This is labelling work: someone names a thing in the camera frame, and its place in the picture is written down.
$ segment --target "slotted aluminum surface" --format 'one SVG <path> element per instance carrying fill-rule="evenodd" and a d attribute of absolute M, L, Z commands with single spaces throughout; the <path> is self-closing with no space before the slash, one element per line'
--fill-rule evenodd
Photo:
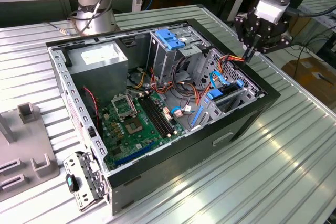
<path fill-rule="evenodd" d="M 336 0 L 303 0 L 299 6 L 299 10 L 304 13 L 318 13 L 335 5 Z M 326 26 L 326 28 L 334 27 L 332 30 L 336 31 L 336 19 L 331 14 L 314 17 L 313 19 Z"/>
<path fill-rule="evenodd" d="M 197 6 L 117 15 L 122 29 L 186 18 L 243 53 L 233 32 Z M 69 22 L 55 25 L 75 32 Z M 336 207 L 335 115 L 254 57 L 249 65 L 281 97 L 243 137 L 114 217 L 104 202 L 80 213 L 62 160 L 81 147 L 44 44 L 63 38 L 44 24 L 0 29 L 0 111 L 38 105 L 61 170 L 0 202 L 1 223 L 322 223 Z"/>

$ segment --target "red cable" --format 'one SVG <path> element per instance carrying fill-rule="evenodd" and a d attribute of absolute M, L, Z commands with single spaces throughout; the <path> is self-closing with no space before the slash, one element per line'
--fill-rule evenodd
<path fill-rule="evenodd" d="M 94 103 L 94 107 L 95 107 L 95 110 L 96 110 L 96 118 L 97 118 L 97 130 L 98 130 L 98 106 L 97 106 L 97 103 L 96 103 L 96 99 L 95 99 L 95 96 L 92 94 L 92 92 L 83 86 L 83 89 L 85 89 L 91 96 L 92 100 L 93 100 L 93 103 Z"/>

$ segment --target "open computer tower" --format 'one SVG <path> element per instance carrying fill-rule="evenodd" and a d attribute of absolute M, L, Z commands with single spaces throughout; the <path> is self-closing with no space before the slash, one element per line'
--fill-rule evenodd
<path fill-rule="evenodd" d="M 241 136 L 280 96 L 196 20 L 47 44 L 84 152 L 64 160 L 81 211 L 116 214 Z"/>

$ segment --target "green motherboard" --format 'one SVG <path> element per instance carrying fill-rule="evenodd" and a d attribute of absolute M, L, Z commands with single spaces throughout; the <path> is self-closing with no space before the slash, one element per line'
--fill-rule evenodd
<path fill-rule="evenodd" d="M 165 105 L 159 95 L 154 92 L 148 98 L 155 104 L 157 113 L 164 117 L 162 109 Z M 111 103 L 99 111 L 103 118 L 102 139 L 108 151 L 105 163 L 109 169 L 128 163 L 184 134 L 184 129 L 174 120 L 165 122 L 174 130 L 174 133 L 167 136 L 160 134 L 160 129 L 156 128 L 157 122 L 156 124 L 152 122 L 156 118 L 146 114 L 148 108 L 143 108 L 145 105 L 142 103 L 142 106 L 139 99 L 132 99 L 137 114 L 127 116 L 123 120 L 120 119 L 120 114 L 132 108 L 124 99 Z"/>

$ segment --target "gray holder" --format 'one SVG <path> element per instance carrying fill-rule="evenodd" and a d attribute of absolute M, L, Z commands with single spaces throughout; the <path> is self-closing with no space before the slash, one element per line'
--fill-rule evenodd
<path fill-rule="evenodd" d="M 0 202 L 59 174 L 39 107 L 0 114 Z"/>

